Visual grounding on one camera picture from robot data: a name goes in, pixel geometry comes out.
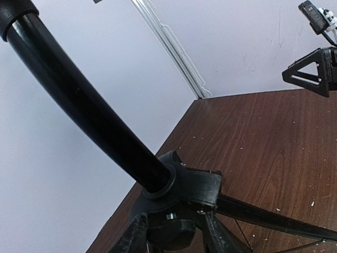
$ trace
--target black plastic leg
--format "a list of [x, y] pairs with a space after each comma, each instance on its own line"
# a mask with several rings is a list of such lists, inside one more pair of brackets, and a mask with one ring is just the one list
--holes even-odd
[[202, 227], [205, 253], [248, 253], [251, 249], [233, 235], [212, 213]]
[[137, 216], [108, 253], [146, 253], [147, 215]]
[[217, 213], [261, 227], [314, 239], [337, 241], [337, 232], [278, 215], [220, 194]]
[[[319, 95], [329, 97], [329, 82], [331, 82], [330, 62], [332, 47], [319, 48], [294, 62], [283, 71], [283, 80], [295, 84]], [[311, 63], [317, 64], [318, 75], [303, 73], [300, 70]]]

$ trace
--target triangular bracket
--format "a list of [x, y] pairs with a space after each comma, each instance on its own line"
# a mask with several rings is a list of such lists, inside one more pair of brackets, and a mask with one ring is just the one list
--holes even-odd
[[[333, 47], [319, 48], [295, 61], [282, 73], [283, 80], [328, 98], [329, 83], [332, 81], [331, 63], [334, 49]], [[318, 75], [300, 71], [311, 63], [317, 64]]]

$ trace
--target tripod leg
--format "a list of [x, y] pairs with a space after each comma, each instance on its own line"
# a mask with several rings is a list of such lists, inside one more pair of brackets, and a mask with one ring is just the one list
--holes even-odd
[[233, 235], [212, 213], [204, 216], [202, 227], [206, 253], [252, 252], [238, 237]]
[[237, 199], [219, 194], [217, 213], [261, 227], [293, 235], [337, 241], [337, 232], [278, 215]]
[[137, 216], [108, 253], [146, 253], [147, 215]]

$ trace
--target tripod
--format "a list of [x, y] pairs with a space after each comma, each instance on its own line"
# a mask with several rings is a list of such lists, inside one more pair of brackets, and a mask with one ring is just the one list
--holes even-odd
[[203, 232], [205, 252], [252, 252], [216, 213], [281, 232], [337, 241], [335, 231], [221, 194], [220, 173], [186, 168], [174, 151], [157, 159], [65, 54], [31, 1], [0, 2], [0, 35], [68, 116], [143, 187], [129, 227], [110, 253], [145, 253], [147, 246], [153, 253], [184, 249], [196, 229]]

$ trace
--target wooden tabletop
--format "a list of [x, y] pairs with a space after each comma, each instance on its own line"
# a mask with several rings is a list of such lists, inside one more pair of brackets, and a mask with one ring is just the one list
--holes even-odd
[[[190, 168], [222, 171], [226, 195], [337, 230], [337, 92], [329, 99], [293, 90], [197, 100], [158, 155], [169, 150]], [[135, 185], [87, 253], [106, 253], [116, 243], [139, 192]], [[221, 220], [242, 238], [233, 219]], [[313, 241], [240, 225], [254, 252]], [[191, 247], [177, 252], [202, 253], [201, 233]], [[337, 252], [337, 243], [298, 252]]]

